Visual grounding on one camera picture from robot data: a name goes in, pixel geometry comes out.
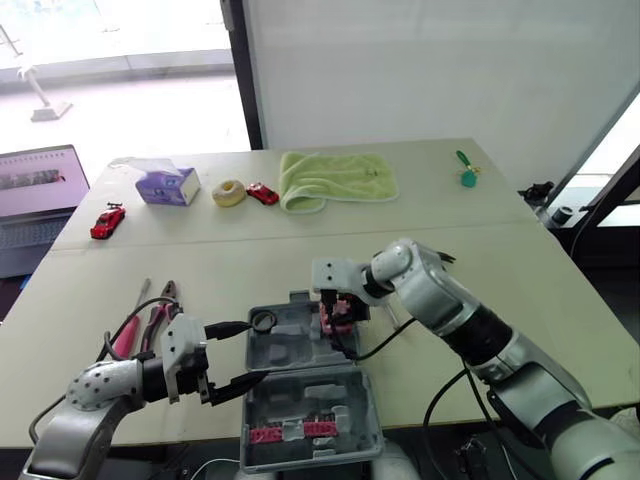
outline tissue box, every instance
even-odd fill
[[[200,179],[195,168],[179,168],[181,173],[147,172],[136,182],[136,188],[147,203],[187,206],[200,190]]]

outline laptop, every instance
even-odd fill
[[[33,273],[88,191],[73,145],[0,155],[0,278]]]

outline gray tool case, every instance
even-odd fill
[[[269,317],[262,325],[275,317],[276,323],[269,332],[251,329],[247,337],[247,369],[271,373],[244,397],[242,469],[261,473],[376,458],[384,439],[368,377],[331,348],[321,333],[318,302],[309,299],[309,292],[291,292],[289,298],[287,304],[249,311],[249,322]],[[355,327],[341,339],[358,351]],[[306,435],[318,424],[305,422],[323,421],[335,421],[337,436]],[[263,429],[273,427],[282,429],[280,441],[252,443],[252,429],[260,429],[253,439],[262,442]]]

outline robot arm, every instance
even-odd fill
[[[133,360],[98,362],[76,376],[42,432],[20,480],[96,478],[113,433],[129,413],[146,402],[198,392],[201,402],[218,405],[249,391],[267,372],[251,372],[215,388],[207,378],[207,339],[223,339],[249,328],[244,322],[202,326],[178,314],[163,333],[163,357],[141,354]]]
[[[438,252],[401,239],[369,264],[324,258],[312,270],[325,303],[339,292],[377,306],[395,292],[489,385],[490,403],[519,439],[551,452],[559,479],[636,478],[640,441],[594,415],[577,380],[448,275]]]

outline laptop screen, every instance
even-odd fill
[[[88,191],[71,145],[0,155],[0,217],[77,207]]]

